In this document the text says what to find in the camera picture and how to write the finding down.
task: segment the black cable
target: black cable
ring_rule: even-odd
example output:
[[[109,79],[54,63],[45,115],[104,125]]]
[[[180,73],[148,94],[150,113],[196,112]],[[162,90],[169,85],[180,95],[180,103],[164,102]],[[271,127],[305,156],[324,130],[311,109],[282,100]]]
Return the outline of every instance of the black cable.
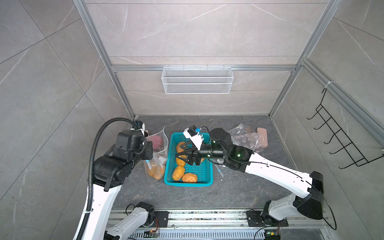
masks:
[[[125,208],[125,214],[127,214],[128,207],[131,206],[131,205],[133,205],[133,208],[135,208],[135,205],[134,205],[134,204],[129,204],[129,205]]]
[[[296,175],[297,177],[299,177],[299,178],[303,179],[302,177],[300,177],[300,176],[299,176],[299,175],[297,175],[296,173],[294,173],[294,172],[291,172],[291,171],[289,171],[289,170],[287,170],[287,169],[284,169],[284,168],[281,168],[281,167],[275,166],[275,165],[267,164],[267,163],[265,163],[265,162],[253,162],[253,163],[260,163],[260,164],[264,164],[264,165],[267,165],[267,166],[271,166],[271,167],[279,168],[279,169],[281,169],[281,170],[284,170],[284,171],[290,172],[290,173],[292,173],[292,174]]]
[[[209,158],[206,158],[206,159],[208,159],[208,161],[210,161],[210,162],[213,163],[213,164],[216,164],[216,165],[224,165],[224,163],[214,162],[214,161],[212,161],[212,160],[209,159]]]
[[[255,236],[253,237],[253,240],[255,240],[256,239],[256,234],[258,233],[258,232],[260,232],[260,230],[261,229],[264,229],[264,228],[266,228],[266,227],[276,227],[276,224],[275,225],[271,225],[271,226],[265,226],[265,227],[262,227],[262,228],[260,228],[259,230],[257,230],[257,232],[255,233]]]
[[[137,130],[136,124],[132,120],[130,120],[130,119],[127,119],[127,118],[112,118],[112,119],[106,121],[101,126],[99,131],[97,132],[96,137],[95,137],[95,139],[93,141],[93,145],[92,145],[92,149],[91,149],[91,156],[89,157],[88,199],[87,199],[87,207],[86,207],[86,210],[85,210],[87,213],[84,214],[84,218],[83,218],[83,221],[81,223],[81,226],[80,226],[80,229],[79,229],[79,233],[77,234],[76,240],[81,240],[82,239],[84,231],[85,231],[85,228],[87,227],[87,224],[88,224],[89,215],[91,214],[91,211],[92,211],[93,176],[94,176],[94,165],[93,164],[94,164],[94,159],[95,159],[95,154],[96,154],[96,148],[97,148],[97,146],[99,144],[101,135],[104,132],[104,130],[108,127],[108,125],[110,125],[111,123],[116,122],[116,121],[128,122]]]
[[[309,185],[311,185],[314,189],[316,189],[320,195],[323,197],[324,201],[327,203],[329,209],[331,210],[331,213],[332,213],[332,217],[333,217],[333,221],[335,222],[335,228],[333,228],[329,222],[327,222],[327,220],[325,220],[325,218],[323,217],[324,221],[328,224],[328,226],[330,226],[333,230],[336,230],[337,229],[337,223],[336,223],[336,218],[335,218],[335,215],[333,214],[333,211],[332,211],[332,208],[331,206],[329,205],[328,201],[325,199],[323,193],[320,192],[320,190],[318,190],[314,185],[308,183]]]

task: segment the pink sponge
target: pink sponge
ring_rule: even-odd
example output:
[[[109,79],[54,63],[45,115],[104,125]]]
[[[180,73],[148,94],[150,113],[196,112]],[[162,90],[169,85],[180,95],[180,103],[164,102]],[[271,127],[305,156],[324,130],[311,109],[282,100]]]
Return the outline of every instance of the pink sponge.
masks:
[[[263,135],[263,137],[261,137],[259,139],[259,142],[260,142],[260,147],[263,147],[263,148],[266,148],[268,146],[268,138],[266,136],[266,129],[265,128],[262,128],[262,127],[258,127],[256,129],[256,132]]]

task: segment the wire basket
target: wire basket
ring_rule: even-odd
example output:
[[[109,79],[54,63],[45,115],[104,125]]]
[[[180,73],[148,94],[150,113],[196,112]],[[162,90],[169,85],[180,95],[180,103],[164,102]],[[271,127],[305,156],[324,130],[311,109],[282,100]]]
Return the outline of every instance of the wire basket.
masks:
[[[229,93],[230,67],[166,67],[161,75],[166,94]]]

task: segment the black wire rack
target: black wire rack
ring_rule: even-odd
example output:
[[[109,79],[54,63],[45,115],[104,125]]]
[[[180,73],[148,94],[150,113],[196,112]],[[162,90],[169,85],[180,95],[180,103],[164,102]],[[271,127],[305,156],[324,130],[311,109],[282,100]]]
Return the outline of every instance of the black wire rack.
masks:
[[[346,152],[347,152],[347,154],[348,154],[348,156],[352,159],[352,161],[353,161],[353,163],[351,163],[350,165],[348,165],[348,166],[346,166],[346,167],[339,167],[340,169],[345,169],[345,168],[347,168],[347,167],[349,167],[349,166],[352,166],[352,165],[356,165],[356,166],[358,166],[358,167],[360,167],[360,166],[363,166],[363,165],[365,165],[365,164],[367,164],[367,163],[370,163],[370,162],[373,162],[373,161],[375,161],[375,160],[377,160],[377,159],[379,159],[379,158],[382,158],[382,157],[384,157],[384,154],[383,155],[381,155],[380,157],[377,157],[377,158],[375,158],[375,159],[373,159],[373,160],[370,160],[370,161],[368,161],[367,159],[366,159],[366,157],[364,157],[364,155],[362,154],[362,152],[356,147],[356,145],[353,143],[353,141],[349,138],[349,136],[344,132],[344,130],[340,127],[340,125],[336,122],[336,120],[329,114],[329,112],[327,111],[327,109],[325,109],[324,108],[324,106],[322,105],[322,103],[323,103],[323,99],[324,99],[324,96],[325,96],[325,93],[327,92],[327,89],[326,88],[324,88],[323,89],[323,91],[321,92],[321,93],[324,93],[323,94],[323,98],[321,99],[321,102],[320,102],[320,104],[319,104],[319,106],[316,108],[316,113],[311,117],[311,118],[307,118],[308,120],[311,120],[312,118],[314,118],[316,115],[319,115],[322,119],[323,119],[323,121],[324,121],[324,123],[320,126],[320,127],[318,127],[318,128],[313,128],[314,130],[319,130],[321,127],[323,127],[324,125],[327,125],[328,126],[328,128],[332,131],[332,137],[331,137],[331,139],[328,141],[328,142],[324,142],[325,144],[329,144],[331,141],[332,141],[332,139],[333,139],[333,137],[335,137],[338,141],[339,141],[339,143],[341,144],[341,146],[342,146],[342,148],[340,148],[339,150],[337,150],[336,152],[329,152],[330,154],[336,154],[336,153],[338,153],[338,152],[340,152],[341,150],[345,150]],[[325,118],[324,118],[324,116],[322,116],[321,115],[321,113],[320,113],[320,110],[324,110],[328,115],[329,115],[329,118],[326,120]],[[333,130],[330,126],[329,126],[329,122],[330,121],[333,121],[336,125],[337,125],[337,129],[336,130]],[[346,145],[344,145],[341,141],[340,141],[340,138],[336,135],[337,133],[339,133],[340,132],[340,134],[344,134],[345,135],[345,137],[347,137],[347,139],[348,139],[348,144],[346,144]],[[360,154],[361,154],[361,156],[362,156],[362,158],[361,159],[359,159],[359,160],[357,160],[357,161],[355,161],[354,159],[353,159],[353,157],[351,156],[351,153],[349,152],[349,150],[348,150],[348,148],[347,147],[353,147],[353,148],[355,148]]]

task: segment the clear plastic bag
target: clear plastic bag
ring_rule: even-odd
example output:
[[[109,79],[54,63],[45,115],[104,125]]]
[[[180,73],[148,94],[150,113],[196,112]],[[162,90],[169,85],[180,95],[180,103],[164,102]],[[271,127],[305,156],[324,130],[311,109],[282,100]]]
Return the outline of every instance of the clear plastic bag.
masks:
[[[261,146],[263,135],[255,132],[251,127],[240,123],[237,127],[228,131],[231,135],[233,144],[246,147],[252,151],[259,153],[264,148]]]
[[[161,132],[148,136],[147,141],[152,141],[153,158],[145,161],[144,169],[148,182],[153,184],[164,176],[168,159],[168,138],[164,133],[164,128]]]

